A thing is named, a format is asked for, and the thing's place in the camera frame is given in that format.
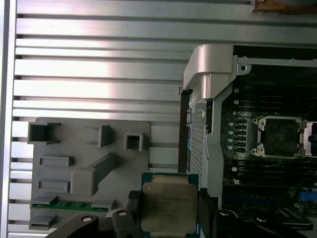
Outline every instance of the green circuit board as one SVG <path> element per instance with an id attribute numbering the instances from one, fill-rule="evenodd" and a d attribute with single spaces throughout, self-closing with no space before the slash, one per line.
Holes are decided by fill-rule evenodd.
<path id="1" fill-rule="evenodd" d="M 62 210 L 77 210 L 77 211 L 91 211 L 91 212 L 108 212 L 107 208 L 94 208 L 91 203 L 84 202 L 69 202 L 58 201 L 51 205 L 33 204 L 32 208 L 43 209 L 62 209 Z"/>

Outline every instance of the computer component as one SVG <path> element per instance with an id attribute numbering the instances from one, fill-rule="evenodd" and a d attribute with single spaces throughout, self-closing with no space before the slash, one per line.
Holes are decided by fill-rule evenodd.
<path id="1" fill-rule="evenodd" d="M 234 195 L 255 199 L 256 207 L 259 198 L 270 198 L 269 210 L 290 224 L 305 220 L 293 228 L 312 228 L 298 204 L 314 203 L 300 197 L 317 188 L 316 53 L 233 45 L 194 50 L 183 80 L 184 90 L 192 90 L 187 171 L 199 174 L 219 207 Z"/>

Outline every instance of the metal grille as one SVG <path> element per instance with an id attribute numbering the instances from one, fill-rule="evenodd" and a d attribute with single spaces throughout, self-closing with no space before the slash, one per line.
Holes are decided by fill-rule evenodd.
<path id="1" fill-rule="evenodd" d="M 204 125 L 192 125 L 192 151 L 191 151 L 191 174 L 199 174 L 199 187 L 202 185 L 203 149 L 206 127 Z"/>

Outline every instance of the cpu socket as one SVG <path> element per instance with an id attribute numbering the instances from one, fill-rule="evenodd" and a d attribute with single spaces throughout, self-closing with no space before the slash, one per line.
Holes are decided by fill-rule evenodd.
<path id="1" fill-rule="evenodd" d="M 258 143 L 251 150 L 252 155 L 264 158 L 304 156 L 300 137 L 306 123 L 302 118 L 262 116 L 253 118 L 252 122 L 258 127 Z"/>

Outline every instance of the aluminum panel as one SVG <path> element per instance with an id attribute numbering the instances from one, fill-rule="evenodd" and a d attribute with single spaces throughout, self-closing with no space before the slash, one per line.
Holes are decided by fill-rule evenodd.
<path id="1" fill-rule="evenodd" d="M 276 23 L 316 23 L 313 16 L 294 18 L 251 14 L 249 4 L 221 4 L 195 2 L 146 2 L 146 1 L 106 1 L 82 0 L 73 7 L 74 0 L 18 0 L 19 14 L 45 15 L 85 15 L 137 18 L 167 18 L 209 21 L 246 21 L 246 22 L 276 22 Z"/>
<path id="2" fill-rule="evenodd" d="M 8 224 L 8 231 L 12 233 L 24 233 L 24 232 L 32 232 L 33 234 L 49 234 L 50 232 L 54 231 L 55 229 L 49 229 L 48 231 L 40 231 L 40 230 L 29 230 L 29 225 L 23 224 Z"/>
<path id="3" fill-rule="evenodd" d="M 14 95 L 178 102 L 178 87 L 179 85 L 142 83 L 15 80 Z"/>
<path id="4" fill-rule="evenodd" d="M 30 204 L 9 204 L 9 220 L 29 221 Z"/>
<path id="5" fill-rule="evenodd" d="M 12 232 L 8 235 L 8 238 L 44 238 L 46 236 L 47 234 L 37 234 L 37 233 L 23 234 L 23 233 Z"/>
<path id="6" fill-rule="evenodd" d="M 113 113 L 88 111 L 61 111 L 13 109 L 14 117 L 48 117 L 48 118 L 82 118 L 82 119 L 108 119 L 108 120 L 135 120 L 149 122 L 179 122 L 179 115 L 173 114 L 143 114 L 143 113 Z"/>
<path id="7" fill-rule="evenodd" d="M 180 107 L 177 102 L 168 103 L 168 105 L 160 105 L 160 104 L 149 104 L 148 102 L 139 101 L 121 101 L 121 102 L 112 102 L 112 101 L 98 101 L 95 102 L 85 102 L 85 101 L 65 101 L 65 100 L 14 100 L 13 101 L 14 108 L 20 109 L 58 109 L 58 110 L 88 110 L 88 111 L 118 111 L 118 112 L 132 112 L 132 113 L 164 113 L 164 114 L 179 114 Z M 19 131 L 14 132 L 15 135 L 13 137 L 18 137 Z"/>
<path id="8" fill-rule="evenodd" d="M 13 121 L 12 137 L 28 137 L 28 124 L 27 121 Z"/>
<path id="9" fill-rule="evenodd" d="M 10 179 L 32 179 L 32 172 L 12 170 L 10 172 Z"/>
<path id="10" fill-rule="evenodd" d="M 15 54 L 19 56 L 61 56 L 88 57 L 107 59 L 144 59 L 144 60 L 177 60 L 187 61 L 190 52 L 159 52 L 159 51 L 114 51 L 114 50 L 79 50 L 79 49 L 48 49 L 17 47 Z"/>
<path id="11" fill-rule="evenodd" d="M 31 200 L 30 183 L 10 183 L 9 198 L 14 200 Z"/>
<path id="12" fill-rule="evenodd" d="M 149 164 L 175 165 L 178 163 L 178 148 L 150 148 Z"/>
<path id="13" fill-rule="evenodd" d="M 18 18 L 18 35 L 126 37 L 200 41 L 236 41 L 271 44 L 315 44 L 313 27 L 237 25 L 188 22 L 142 22 Z"/>
<path id="14" fill-rule="evenodd" d="M 151 126 L 152 143 L 178 144 L 179 127 Z"/>
<path id="15" fill-rule="evenodd" d="M 11 147 L 11 157 L 19 159 L 33 158 L 33 145 L 26 142 L 13 141 Z"/>
<path id="16" fill-rule="evenodd" d="M 185 60 L 196 46 L 228 42 L 315 47 L 317 42 L 314 17 L 253 14 L 247 0 L 17 0 L 21 18 L 16 25 L 17 94 L 12 111 L 16 13 L 12 2 L 4 194 L 8 194 L 9 178 L 32 176 L 25 161 L 32 159 L 33 146 L 13 141 L 10 150 L 11 132 L 14 140 L 24 140 L 27 122 L 14 121 L 11 125 L 11 115 L 15 120 L 66 117 L 149 121 L 151 143 L 166 146 L 151 148 L 155 168 L 150 171 L 175 173 L 176 148 L 167 146 L 178 143 L 178 127 L 171 126 L 179 123 L 178 86 Z M 23 186 L 28 184 L 19 184 L 10 184 L 10 198 L 27 201 Z M 1 238 L 6 237 L 7 204 L 4 198 Z M 24 208 L 12 209 L 12 205 Z M 19 213 L 23 213 L 23 223 L 29 219 L 27 206 L 10 205 L 10 218 L 17 219 L 8 225 L 10 238 L 44 237 L 48 233 L 30 231 L 20 224 Z"/>
<path id="17" fill-rule="evenodd" d="M 32 163 L 26 162 L 11 162 L 12 170 L 32 170 Z"/>
<path id="18" fill-rule="evenodd" d="M 13 78 L 14 78 L 14 48 L 16 38 L 16 1 L 4 2 L 4 30 L 7 31 L 7 58 L 2 58 L 5 76 L 1 81 L 1 97 L 5 97 L 5 105 L 1 104 L 1 159 L 2 159 L 2 198 L 1 198 L 1 226 L 0 237 L 7 237 L 8 195 L 10 181 L 10 155 L 11 155 L 11 128 L 12 128 L 12 102 L 13 102 Z"/>
<path id="19" fill-rule="evenodd" d="M 152 173 L 177 173 L 177 169 L 149 168 Z"/>
<path id="20" fill-rule="evenodd" d="M 184 42 L 147 42 L 147 41 L 123 41 L 123 40 L 93 40 L 93 39 L 16 39 L 18 47 L 43 47 L 43 48 L 68 48 L 68 49 L 108 49 L 108 50 L 139 50 L 139 51 L 166 51 L 188 52 L 197 46 L 197 43 Z"/>
<path id="21" fill-rule="evenodd" d="M 15 75 L 180 81 L 185 66 L 165 63 L 16 59 Z"/>

